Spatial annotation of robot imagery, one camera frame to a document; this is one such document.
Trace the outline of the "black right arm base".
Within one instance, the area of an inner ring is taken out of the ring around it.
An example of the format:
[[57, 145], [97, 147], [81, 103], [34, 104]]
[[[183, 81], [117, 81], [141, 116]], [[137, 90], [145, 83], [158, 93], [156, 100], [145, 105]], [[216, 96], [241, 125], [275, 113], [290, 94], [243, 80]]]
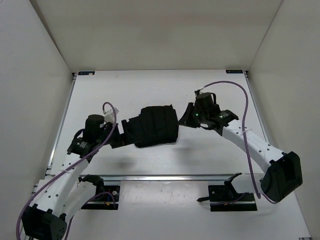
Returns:
[[237, 193], [232, 186], [232, 181], [241, 176], [236, 173], [221, 184], [211, 184], [208, 186], [208, 196], [200, 197], [198, 203], [209, 201], [211, 212], [254, 212], [257, 205], [253, 193]]

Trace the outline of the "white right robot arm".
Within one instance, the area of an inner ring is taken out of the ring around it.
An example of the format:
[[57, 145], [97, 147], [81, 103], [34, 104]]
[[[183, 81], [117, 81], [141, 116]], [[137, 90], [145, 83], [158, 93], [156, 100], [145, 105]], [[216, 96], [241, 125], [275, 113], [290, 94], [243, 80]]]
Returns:
[[212, 92], [195, 92], [195, 101], [187, 105], [179, 125], [215, 131], [250, 154], [262, 174], [235, 174], [225, 181], [224, 195], [236, 200], [242, 193], [258, 192], [279, 203], [303, 183], [300, 157], [284, 151], [258, 137], [230, 110], [221, 110]]

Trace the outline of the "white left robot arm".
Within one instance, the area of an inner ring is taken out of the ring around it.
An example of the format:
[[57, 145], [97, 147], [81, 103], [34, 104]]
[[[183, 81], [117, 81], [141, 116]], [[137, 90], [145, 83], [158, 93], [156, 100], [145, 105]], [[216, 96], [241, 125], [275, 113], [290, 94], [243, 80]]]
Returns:
[[61, 240], [69, 228], [68, 223], [75, 213], [90, 199], [99, 199], [105, 194], [103, 179], [98, 175], [81, 176], [93, 157], [105, 145], [124, 147], [130, 142], [127, 136], [128, 122], [121, 121], [123, 133], [115, 118], [92, 114], [85, 127], [73, 137], [67, 149], [59, 173], [38, 189], [23, 207], [18, 227], [36, 240]]

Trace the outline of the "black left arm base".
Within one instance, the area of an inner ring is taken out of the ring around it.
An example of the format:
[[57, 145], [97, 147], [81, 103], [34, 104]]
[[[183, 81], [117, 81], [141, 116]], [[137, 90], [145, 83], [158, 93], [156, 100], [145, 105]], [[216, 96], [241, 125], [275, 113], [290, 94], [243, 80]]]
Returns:
[[82, 210], [118, 210], [121, 190], [119, 183], [106, 183], [102, 177], [90, 174], [79, 177], [78, 180], [89, 182], [96, 187], [94, 198], [83, 205]]

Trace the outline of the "black pleated skirt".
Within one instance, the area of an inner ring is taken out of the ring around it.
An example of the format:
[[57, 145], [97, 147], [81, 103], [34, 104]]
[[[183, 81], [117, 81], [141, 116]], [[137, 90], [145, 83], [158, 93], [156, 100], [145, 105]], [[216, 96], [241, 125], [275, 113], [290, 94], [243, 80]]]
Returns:
[[174, 144], [179, 135], [177, 112], [172, 105], [147, 106], [140, 114], [121, 121], [124, 146], [134, 144], [137, 148]]

